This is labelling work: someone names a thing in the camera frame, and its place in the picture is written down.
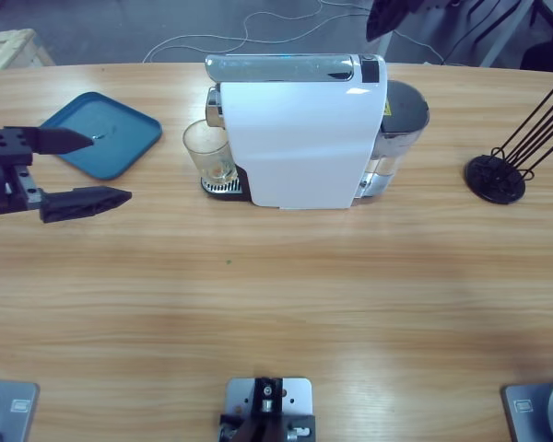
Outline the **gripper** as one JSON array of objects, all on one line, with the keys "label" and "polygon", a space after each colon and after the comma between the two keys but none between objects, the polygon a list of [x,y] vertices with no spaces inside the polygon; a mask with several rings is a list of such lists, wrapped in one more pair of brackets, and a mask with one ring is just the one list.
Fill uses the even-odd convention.
[{"label": "gripper", "polygon": [[29,173],[33,153],[65,155],[93,145],[93,140],[67,128],[5,127],[0,129],[0,215],[37,210],[45,224],[91,217],[128,202],[128,191],[94,186],[69,192],[38,190]]},{"label": "gripper", "polygon": [[408,14],[456,7],[461,0],[374,0],[366,24],[366,40],[374,41],[397,29]]}]

